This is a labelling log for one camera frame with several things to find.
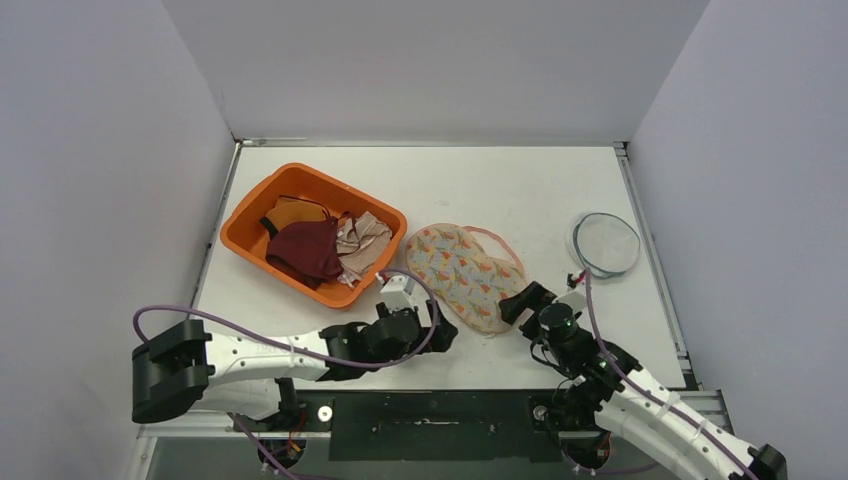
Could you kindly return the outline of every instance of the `clear plastic lid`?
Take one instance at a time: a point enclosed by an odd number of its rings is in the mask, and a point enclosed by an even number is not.
[[[599,278],[624,275],[639,258],[642,242],[627,222],[609,213],[584,213],[568,233],[574,260]]]

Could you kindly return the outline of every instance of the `tan cloth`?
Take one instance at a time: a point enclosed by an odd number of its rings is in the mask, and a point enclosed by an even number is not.
[[[392,230],[370,212],[356,219],[355,230],[351,220],[345,220],[336,239],[336,253],[345,269],[339,281],[352,285],[353,280],[362,280],[391,239]]]
[[[277,199],[274,208],[265,214],[265,218],[271,221],[273,228],[280,231],[294,222],[320,222],[325,220],[327,218],[326,211],[318,203],[299,198],[280,197]],[[268,225],[264,226],[269,230],[272,237],[276,235],[276,232],[271,232]]]

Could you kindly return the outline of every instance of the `clothing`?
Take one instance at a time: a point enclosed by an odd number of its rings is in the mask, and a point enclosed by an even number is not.
[[[345,220],[336,239],[336,252],[344,268],[339,281],[353,286],[354,280],[362,280],[391,240],[392,230],[371,212],[365,212],[355,222]]]
[[[297,220],[316,218],[314,207],[321,214],[317,220]],[[344,272],[336,254],[338,222],[339,219],[330,215],[323,205],[309,200],[281,197],[277,206],[262,221],[271,235],[265,261],[307,287],[318,288],[322,282]]]
[[[471,231],[484,233],[504,247],[513,262],[489,256]],[[500,237],[476,227],[439,223],[414,233],[406,245],[406,264],[470,327],[503,333],[498,302],[527,286],[524,266]]]
[[[259,223],[274,238],[283,227],[294,222],[320,222],[326,218],[323,205],[309,200],[281,195],[277,204]]]

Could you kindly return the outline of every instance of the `orange wire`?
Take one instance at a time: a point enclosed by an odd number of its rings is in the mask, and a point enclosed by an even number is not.
[[[598,450],[602,450],[604,448],[604,445],[609,445],[609,448],[607,448],[607,450],[604,452],[605,457],[610,456],[610,453],[612,453],[612,442],[610,442],[610,438],[612,438],[612,432],[607,432],[607,438],[605,438],[604,443],[602,443],[601,446],[598,447]]]
[[[300,423],[297,424],[294,430],[289,431],[289,448],[286,453],[291,453],[291,449],[294,447],[294,441],[292,441],[292,434],[295,434],[303,428],[303,425],[306,423],[306,410],[302,410],[300,412]]]

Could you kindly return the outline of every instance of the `patterned eye mask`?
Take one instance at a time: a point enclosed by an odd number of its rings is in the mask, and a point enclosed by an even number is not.
[[[490,257],[471,232],[497,241],[515,263]],[[498,302],[527,286],[524,266],[502,238],[488,230],[437,223],[422,228],[406,245],[406,264],[471,328],[503,333]]]

